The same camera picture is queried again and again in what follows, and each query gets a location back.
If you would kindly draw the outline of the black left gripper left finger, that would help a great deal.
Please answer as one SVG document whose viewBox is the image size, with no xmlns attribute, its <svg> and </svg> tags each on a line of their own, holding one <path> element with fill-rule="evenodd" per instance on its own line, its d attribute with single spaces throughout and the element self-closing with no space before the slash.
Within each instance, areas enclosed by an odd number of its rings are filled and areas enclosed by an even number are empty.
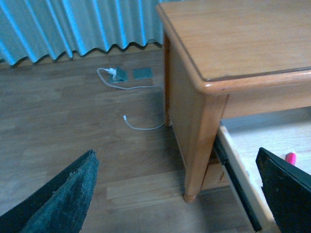
<svg viewBox="0 0 311 233">
<path fill-rule="evenodd" d="M 0 217 L 2 233 L 78 233 L 93 197 L 99 161 L 89 150 Z"/>
</svg>

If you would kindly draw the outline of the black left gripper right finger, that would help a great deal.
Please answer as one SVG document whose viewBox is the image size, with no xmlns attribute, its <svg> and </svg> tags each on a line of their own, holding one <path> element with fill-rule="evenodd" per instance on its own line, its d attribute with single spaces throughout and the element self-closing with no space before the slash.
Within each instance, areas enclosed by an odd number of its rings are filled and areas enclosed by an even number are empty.
<svg viewBox="0 0 311 233">
<path fill-rule="evenodd" d="M 311 176 L 260 148 L 256 164 L 262 190 L 275 222 L 283 233 L 311 231 Z"/>
</svg>

